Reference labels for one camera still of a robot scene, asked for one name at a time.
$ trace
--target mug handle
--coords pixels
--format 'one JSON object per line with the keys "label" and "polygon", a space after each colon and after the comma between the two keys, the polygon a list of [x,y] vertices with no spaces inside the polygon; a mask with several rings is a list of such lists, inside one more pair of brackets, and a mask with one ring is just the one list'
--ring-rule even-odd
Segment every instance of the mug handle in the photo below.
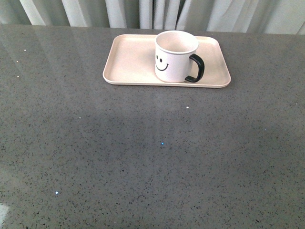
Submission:
{"label": "mug handle", "polygon": [[199,80],[201,80],[203,73],[204,73],[204,62],[201,59],[200,56],[196,55],[196,54],[192,54],[190,55],[190,59],[195,61],[196,64],[198,65],[198,75],[197,78],[191,77],[191,76],[187,76],[185,78],[186,81],[191,82],[191,83],[195,83],[198,82]]}

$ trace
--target beige tray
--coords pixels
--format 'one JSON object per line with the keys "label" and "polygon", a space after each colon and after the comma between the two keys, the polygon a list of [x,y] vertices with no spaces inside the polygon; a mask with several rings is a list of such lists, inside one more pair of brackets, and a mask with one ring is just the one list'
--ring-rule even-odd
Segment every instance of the beige tray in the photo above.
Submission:
{"label": "beige tray", "polygon": [[[159,80],[154,72],[156,35],[120,35],[113,40],[103,77],[111,84],[152,85],[179,87],[227,86],[231,77],[217,40],[197,37],[199,47],[196,54],[202,57],[205,71],[196,83],[166,83]],[[198,67],[194,63],[191,76],[197,76]]]}

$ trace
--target countertop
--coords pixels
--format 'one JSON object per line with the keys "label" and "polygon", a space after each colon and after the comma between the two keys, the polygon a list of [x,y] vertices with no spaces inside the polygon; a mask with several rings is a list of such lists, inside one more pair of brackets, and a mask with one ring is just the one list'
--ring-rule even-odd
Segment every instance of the countertop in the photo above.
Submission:
{"label": "countertop", "polygon": [[189,31],[220,89],[105,82],[116,36],[160,32],[0,25],[3,229],[305,228],[305,36]]}

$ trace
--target curtain fold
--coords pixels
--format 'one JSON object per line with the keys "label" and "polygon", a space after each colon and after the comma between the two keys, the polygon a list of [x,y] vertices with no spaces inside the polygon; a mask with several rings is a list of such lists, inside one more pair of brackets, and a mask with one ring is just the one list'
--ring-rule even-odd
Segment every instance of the curtain fold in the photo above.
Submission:
{"label": "curtain fold", "polygon": [[305,34],[305,0],[0,0],[0,23]]}

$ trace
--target mug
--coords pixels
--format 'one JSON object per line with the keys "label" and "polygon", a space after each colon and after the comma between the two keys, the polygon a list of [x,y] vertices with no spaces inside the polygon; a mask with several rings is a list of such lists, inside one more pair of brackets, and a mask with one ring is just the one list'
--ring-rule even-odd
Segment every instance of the mug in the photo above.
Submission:
{"label": "mug", "polygon": [[[157,77],[170,83],[198,82],[204,73],[204,62],[195,54],[199,42],[184,31],[165,31],[155,39],[155,72]],[[196,78],[188,76],[192,61],[198,65]]]}

